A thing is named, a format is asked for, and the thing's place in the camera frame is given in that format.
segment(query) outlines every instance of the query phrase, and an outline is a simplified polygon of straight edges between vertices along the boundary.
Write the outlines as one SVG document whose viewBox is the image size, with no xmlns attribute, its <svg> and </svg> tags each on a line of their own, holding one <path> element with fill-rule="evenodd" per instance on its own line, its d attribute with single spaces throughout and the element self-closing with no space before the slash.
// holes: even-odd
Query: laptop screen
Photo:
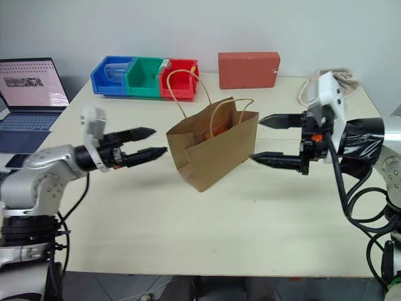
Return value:
<svg viewBox="0 0 401 301">
<path fill-rule="evenodd" d="M 51 58 L 0 60 L 0 97 L 11 109 L 57 109 L 69 104 Z"/>
</svg>

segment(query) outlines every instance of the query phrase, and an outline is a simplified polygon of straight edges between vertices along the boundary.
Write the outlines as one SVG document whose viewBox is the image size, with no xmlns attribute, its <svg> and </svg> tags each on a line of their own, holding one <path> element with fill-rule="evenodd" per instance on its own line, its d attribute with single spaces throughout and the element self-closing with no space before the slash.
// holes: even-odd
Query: floor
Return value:
<svg viewBox="0 0 401 301">
<path fill-rule="evenodd" d="M 136 301 L 145 293 L 160 298 L 172 276 L 119 275 L 67 272 L 65 301 Z M 281 301 L 382 301 L 380 287 L 371 278 L 272 278 Z M 200 301 L 246 301 L 239 282 L 229 277 L 202 277 Z"/>
</svg>

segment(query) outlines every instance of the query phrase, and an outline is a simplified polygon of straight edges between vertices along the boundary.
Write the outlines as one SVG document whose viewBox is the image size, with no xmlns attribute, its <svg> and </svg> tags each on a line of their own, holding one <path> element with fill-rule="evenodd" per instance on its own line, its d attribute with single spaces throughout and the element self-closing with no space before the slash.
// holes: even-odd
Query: table top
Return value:
<svg viewBox="0 0 401 301">
<path fill-rule="evenodd" d="M 298 113 L 295 96 L 305 79 L 279 77 L 274 88 L 220 90 L 218 76 L 202 74 L 212 101 L 253 98 L 260 117 Z M 182 115 L 174 102 L 105 98 L 88 82 L 53 125 L 43 147 L 82 142 L 80 109 L 103 107 L 105 132 L 151 127 L 158 132 L 131 142 L 133 152 L 168 146 L 165 133 Z M 182 103 L 187 115 L 202 110 L 206 96 L 198 85 L 194 103 Z M 348 119 L 376 117 L 362 88 L 346 99 Z M 299 129 L 258 127 L 255 152 L 297 154 Z M 345 176 L 346 188 L 356 180 Z M 367 186 L 385 187 L 377 172 Z M 61 202 L 65 213 L 79 198 L 85 180 L 71 182 Z M 373 194 L 356 206 L 355 216 L 371 216 L 384 200 Z M 367 237 L 343 216 L 332 166 L 312 162 L 309 176 L 240 164 L 204 193 L 176 171 L 170 153 L 131 169 L 91 173 L 86 199 L 69 217 L 71 256 L 68 269 L 83 272 L 371 277 L 365 260 Z M 380 265 L 380 254 L 373 252 Z"/>
</svg>

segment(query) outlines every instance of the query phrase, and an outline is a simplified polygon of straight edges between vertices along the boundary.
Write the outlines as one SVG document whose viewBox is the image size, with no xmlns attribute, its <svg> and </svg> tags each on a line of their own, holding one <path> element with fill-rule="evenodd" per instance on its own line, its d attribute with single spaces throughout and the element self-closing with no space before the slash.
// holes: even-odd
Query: blue storage bin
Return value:
<svg viewBox="0 0 401 301">
<path fill-rule="evenodd" d="M 128 70 L 134 61 L 134 56 L 106 56 L 90 75 L 93 93 L 115 96 L 127 95 L 125 91 L 125 77 L 122 76 L 119 82 L 112 82 L 106 76 L 105 66 L 110 63 L 128 63 L 126 69 Z"/>
</svg>

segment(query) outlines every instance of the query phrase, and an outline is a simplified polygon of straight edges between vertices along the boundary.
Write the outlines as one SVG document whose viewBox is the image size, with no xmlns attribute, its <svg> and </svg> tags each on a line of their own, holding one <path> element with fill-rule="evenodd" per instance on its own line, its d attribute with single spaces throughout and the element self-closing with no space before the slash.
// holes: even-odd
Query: paper bag handle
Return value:
<svg viewBox="0 0 401 301">
<path fill-rule="evenodd" d="M 214 111 L 213 111 L 213 113 L 212 113 L 211 123 L 210 123 L 210 130 L 211 130 L 211 136 L 212 136 L 212 137 L 214 137 L 214 135 L 213 135 L 213 119 L 214 119 L 214 114 L 217 112 L 217 110 L 218 110 L 222 105 L 225 105 L 226 103 L 238 102 L 238 101 L 240 101 L 240 100 L 249 100 L 249 103 L 246 104 L 246 106 L 244 107 L 244 110 L 242 110 L 241 115 L 239 116 L 238 124 L 240 124 L 241 121 L 242 121 L 242 117 L 243 117 L 243 115 L 244 115 L 244 112 L 245 112 L 246 108 L 248 108 L 248 106 L 254 102 L 253 99 L 251 99 L 251 98 L 229 99 L 229 100 L 225 100 L 225 101 L 223 101 L 223 102 L 221 102 L 221 103 L 219 103 L 219 104 L 217 105 L 217 107 L 214 109 Z"/>
<path fill-rule="evenodd" d="M 195 78 L 199 81 L 199 83 L 202 85 L 203 89 L 205 89 L 205 92 L 206 92 L 206 95 L 207 95 L 207 99 L 209 100 L 210 105 L 212 105 L 211 98 L 210 98 L 210 96 L 209 96 L 209 93 L 207 92 L 207 89 L 206 89 L 205 85 L 204 85 L 203 82 L 200 80 L 200 78 L 192 71 L 192 69 L 191 69 L 190 71 L 189 71 L 189 70 L 186 70 L 186 69 L 174 70 L 174 71 L 171 72 L 169 75 L 167 75 L 167 79 L 166 79 L 166 81 L 167 81 L 167 88 L 169 89 L 169 92 L 170 92 L 171 96 L 173 96 L 174 101 L 177 103 L 178 108 L 180 108 L 180 110 L 181 110 L 181 112 L 182 112 L 182 115 L 184 115 L 184 118 L 185 118 L 185 119 L 187 119 L 187 116 L 186 116 L 184 110 L 182 109 L 180 103 L 179 103 L 178 100 L 176 99 L 176 97 L 175 97 L 175 95 L 174 95 L 174 93 L 173 93 L 173 90 L 171 89 L 170 77 L 171 77 L 173 74 L 176 74 L 176 73 L 178 73 L 178 72 L 187 72 L 187 73 L 189 73 L 190 75 L 192 75 L 193 77 L 195 77 Z"/>
</svg>

